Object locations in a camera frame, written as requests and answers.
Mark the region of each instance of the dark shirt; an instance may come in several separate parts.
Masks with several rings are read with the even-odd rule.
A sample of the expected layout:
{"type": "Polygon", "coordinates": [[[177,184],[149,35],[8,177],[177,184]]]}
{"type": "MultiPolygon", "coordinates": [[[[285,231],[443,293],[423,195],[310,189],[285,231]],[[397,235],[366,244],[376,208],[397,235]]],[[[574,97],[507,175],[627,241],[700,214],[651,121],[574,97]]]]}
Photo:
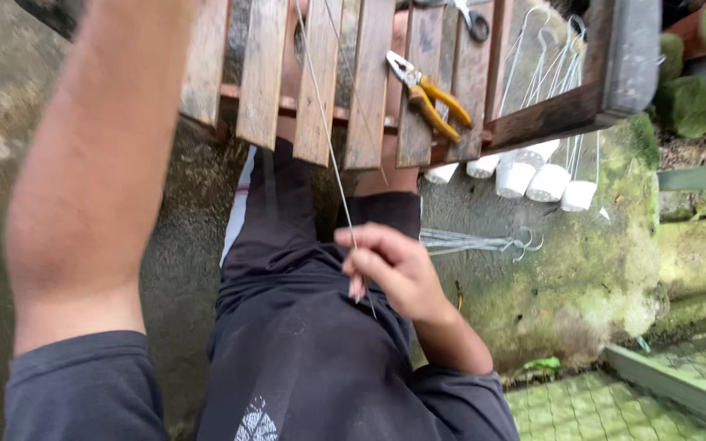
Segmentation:
{"type": "MultiPolygon", "coordinates": [[[[382,293],[354,305],[348,280],[295,272],[221,289],[197,438],[517,439],[497,374],[413,371],[404,322],[382,293]]],[[[15,359],[5,439],[168,439],[147,339],[112,331],[15,359]]]]}

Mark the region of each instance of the black pants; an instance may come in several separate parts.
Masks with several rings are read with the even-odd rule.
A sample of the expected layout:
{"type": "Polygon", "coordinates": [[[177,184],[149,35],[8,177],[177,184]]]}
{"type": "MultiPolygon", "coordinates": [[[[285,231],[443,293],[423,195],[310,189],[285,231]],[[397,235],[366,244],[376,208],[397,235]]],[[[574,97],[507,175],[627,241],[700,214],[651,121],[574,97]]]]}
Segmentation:
{"type": "MultiPolygon", "coordinates": [[[[307,265],[341,265],[345,250],[320,247],[315,233],[312,166],[294,159],[293,145],[282,138],[277,138],[273,154],[250,147],[225,232],[220,260],[223,281],[284,274],[307,265]]],[[[388,192],[346,200],[353,225],[377,222],[418,239],[420,200],[413,193],[388,192]]],[[[339,227],[348,225],[341,206],[337,223],[339,227]]]]}

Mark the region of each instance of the person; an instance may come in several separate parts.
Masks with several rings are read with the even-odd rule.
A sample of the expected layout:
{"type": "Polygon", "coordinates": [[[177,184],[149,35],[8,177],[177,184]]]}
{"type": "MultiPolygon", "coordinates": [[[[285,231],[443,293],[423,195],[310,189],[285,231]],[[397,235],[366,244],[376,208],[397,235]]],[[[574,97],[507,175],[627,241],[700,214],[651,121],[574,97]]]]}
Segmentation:
{"type": "MultiPolygon", "coordinates": [[[[194,8],[87,2],[5,226],[16,313],[5,439],[168,439],[138,273],[194,8]]],[[[406,25],[397,14],[400,53],[406,25]]],[[[293,50],[282,92],[295,95],[293,50]]],[[[401,93],[393,78],[388,114],[401,93]]],[[[278,126],[273,155],[250,147],[241,172],[195,437],[516,439],[489,351],[417,241],[417,170],[394,168],[395,137],[383,144],[388,185],[366,172],[348,198],[352,236],[343,227],[319,243],[311,167],[292,158],[295,121],[278,126]],[[411,326],[428,361],[417,370],[411,326]]]]}

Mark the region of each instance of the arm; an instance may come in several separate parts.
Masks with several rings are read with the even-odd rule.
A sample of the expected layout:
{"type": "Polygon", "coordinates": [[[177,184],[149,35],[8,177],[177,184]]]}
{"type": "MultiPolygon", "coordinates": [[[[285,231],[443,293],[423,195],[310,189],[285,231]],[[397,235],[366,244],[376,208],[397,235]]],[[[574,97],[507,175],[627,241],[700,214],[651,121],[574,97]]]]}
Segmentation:
{"type": "Polygon", "coordinates": [[[16,183],[5,259],[15,353],[144,332],[141,257],[162,197],[194,0],[89,0],[16,183]]]}
{"type": "MultiPolygon", "coordinates": [[[[362,276],[375,281],[399,315],[413,320],[427,360],[466,374],[488,374],[492,356],[484,342],[443,294],[426,248],[383,225],[354,227],[358,249],[343,265],[351,276],[351,295],[364,295],[362,276]]],[[[352,246],[347,228],[335,239],[352,246]]]]}

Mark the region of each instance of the wooden pallet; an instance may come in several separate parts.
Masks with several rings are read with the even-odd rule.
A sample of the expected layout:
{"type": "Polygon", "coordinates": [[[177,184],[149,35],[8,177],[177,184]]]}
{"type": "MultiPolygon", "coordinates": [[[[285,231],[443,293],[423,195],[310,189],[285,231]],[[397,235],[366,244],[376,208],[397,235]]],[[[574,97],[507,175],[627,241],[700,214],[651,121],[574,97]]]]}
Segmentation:
{"type": "MultiPolygon", "coordinates": [[[[77,7],[80,0],[63,0],[52,6],[44,6],[38,0],[16,1],[66,38],[71,37],[74,24],[80,20],[79,11],[83,11],[77,7]]],[[[181,114],[214,130],[221,124],[220,104],[237,104],[237,136],[271,149],[277,116],[293,116],[297,119],[294,155],[327,165],[324,122],[315,103],[315,86],[306,55],[299,97],[281,95],[279,90],[282,63],[277,60],[282,60],[286,35],[293,33],[286,29],[286,23],[289,8],[295,7],[294,0],[252,3],[243,79],[238,86],[221,81],[232,0],[200,1],[182,89],[181,114]]],[[[407,105],[407,99],[403,99],[399,115],[384,114],[388,78],[385,54],[391,45],[393,0],[361,0],[353,68],[358,100],[352,100],[350,109],[333,105],[339,49],[334,29],[342,28],[342,0],[310,0],[305,51],[314,62],[329,120],[326,123],[348,126],[344,167],[378,167],[383,133],[398,135],[398,168],[455,163],[602,129],[618,118],[642,111],[650,103],[657,87],[657,3],[596,0],[585,14],[588,55],[582,86],[495,118],[503,94],[514,2],[492,0],[471,6],[490,23],[491,35],[485,43],[469,38],[460,16],[450,88],[473,117],[474,126],[460,131],[462,141],[458,145],[448,146],[433,141],[431,129],[407,105]]],[[[443,7],[422,9],[411,5],[409,11],[406,58],[427,75],[436,75],[439,70],[443,7]]]]}

